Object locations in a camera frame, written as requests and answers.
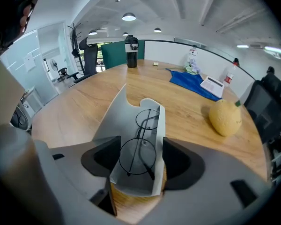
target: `melon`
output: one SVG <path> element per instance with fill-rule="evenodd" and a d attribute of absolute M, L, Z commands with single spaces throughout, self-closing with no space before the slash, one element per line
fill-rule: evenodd
<path fill-rule="evenodd" d="M 240 102 L 235 104 L 224 99 L 217 101 L 209 110 L 209 119 L 222 136 L 235 134 L 242 125 Z"/>

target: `office chair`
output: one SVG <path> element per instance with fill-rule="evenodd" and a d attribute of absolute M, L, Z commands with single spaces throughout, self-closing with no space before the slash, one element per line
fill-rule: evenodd
<path fill-rule="evenodd" d="M 257 127 L 262 143 L 266 143 L 280 135 L 281 103 L 263 84 L 261 81 L 254 82 L 244 106 Z"/>
<path fill-rule="evenodd" d="M 261 82 L 265 89 L 281 104 L 281 80 L 273 73 L 268 73 Z"/>
<path fill-rule="evenodd" d="M 74 83 L 79 83 L 82 80 L 97 73 L 96 64 L 98 55 L 98 45 L 88 45 L 86 37 L 79 43 L 79 49 L 84 51 L 84 76 L 74 80 Z"/>
<path fill-rule="evenodd" d="M 64 68 L 60 69 L 60 70 L 58 71 L 58 73 L 59 73 L 59 76 L 60 76 L 60 77 L 63 77 L 63 76 L 65 76 L 65 75 L 67 75 L 67 68 L 64 67 Z"/>

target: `white wall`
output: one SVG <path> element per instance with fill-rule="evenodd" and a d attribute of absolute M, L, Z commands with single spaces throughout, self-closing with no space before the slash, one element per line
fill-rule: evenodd
<path fill-rule="evenodd" d="M 145 59 L 183 66 L 191 48 L 191 46 L 176 43 L 145 42 Z M 228 68 L 233 66 L 231 62 L 213 53 L 199 48 L 197 50 L 196 62 L 201 68 L 202 73 L 217 80 L 221 80 L 226 75 Z M 240 98 L 252 82 L 254 82 L 252 77 L 240 68 L 236 68 L 230 87 Z"/>

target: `small item on table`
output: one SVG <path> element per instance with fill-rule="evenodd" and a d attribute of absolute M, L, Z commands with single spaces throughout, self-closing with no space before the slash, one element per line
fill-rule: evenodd
<path fill-rule="evenodd" d="M 236 64 L 233 64 L 232 67 L 229 67 L 228 70 L 227 70 L 227 74 L 226 74 L 226 77 L 223 81 L 223 84 L 225 85 L 225 87 L 229 87 L 230 84 L 231 84 L 231 81 L 234 77 L 234 74 L 236 73 L 236 67 L 237 65 Z"/>
<path fill-rule="evenodd" d="M 201 82 L 200 86 L 205 90 L 209 91 L 213 95 L 217 96 L 218 98 L 222 98 L 223 91 L 224 91 L 224 84 L 220 81 L 207 76 L 203 82 Z"/>
<path fill-rule="evenodd" d="M 132 34 L 125 39 L 125 51 L 127 55 L 127 66 L 129 68 L 137 67 L 137 51 L 139 49 L 139 40 Z"/>
<path fill-rule="evenodd" d="M 222 99 L 210 108 L 209 119 L 220 135 L 231 136 L 239 130 L 242 125 L 240 105 L 240 101 L 234 104 Z"/>
<path fill-rule="evenodd" d="M 192 48 L 189 51 L 187 62 L 184 66 L 187 73 L 190 73 L 192 75 L 200 74 L 201 69 L 198 67 L 197 62 L 195 60 L 195 57 L 197 56 L 198 51 L 196 48 Z"/>
<path fill-rule="evenodd" d="M 218 101 L 220 98 L 216 97 L 209 91 L 203 89 L 200 87 L 200 84 L 203 82 L 203 79 L 201 75 L 191 75 L 189 73 L 180 73 L 177 71 L 171 71 L 170 69 L 166 68 L 166 70 L 170 71 L 172 74 L 172 78 L 170 79 L 171 83 L 174 83 L 178 86 L 181 86 L 183 88 L 186 88 L 190 91 L 196 92 L 200 94 L 201 96 L 213 100 Z"/>

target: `glass wall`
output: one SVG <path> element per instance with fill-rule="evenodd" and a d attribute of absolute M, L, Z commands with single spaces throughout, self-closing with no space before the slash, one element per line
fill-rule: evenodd
<path fill-rule="evenodd" d="M 67 74 L 75 73 L 76 68 L 70 56 L 70 51 L 67 46 L 65 37 L 65 28 L 63 23 L 49 25 L 37 30 L 39 36 L 39 43 L 41 54 L 46 59 L 48 69 L 47 73 L 54 85 L 57 79 L 60 78 L 59 70 L 66 68 Z"/>
<path fill-rule="evenodd" d="M 33 61 L 27 63 L 30 55 Z M 44 69 L 36 30 L 15 41 L 0 59 L 25 90 L 35 88 L 43 105 L 58 95 Z"/>
<path fill-rule="evenodd" d="M 97 44 L 98 44 L 98 55 L 97 55 L 96 70 L 97 70 L 98 73 L 100 73 L 100 72 L 105 71 L 105 65 L 104 65 L 104 61 L 103 61 L 101 46 L 104 45 L 104 44 L 108 44 L 108 43 L 97 43 Z M 79 50 L 79 54 L 80 54 L 80 57 L 81 57 L 82 65 L 84 67 L 84 51 Z M 75 62 L 76 62 L 79 73 L 81 75 L 83 75 L 79 59 L 75 58 Z"/>

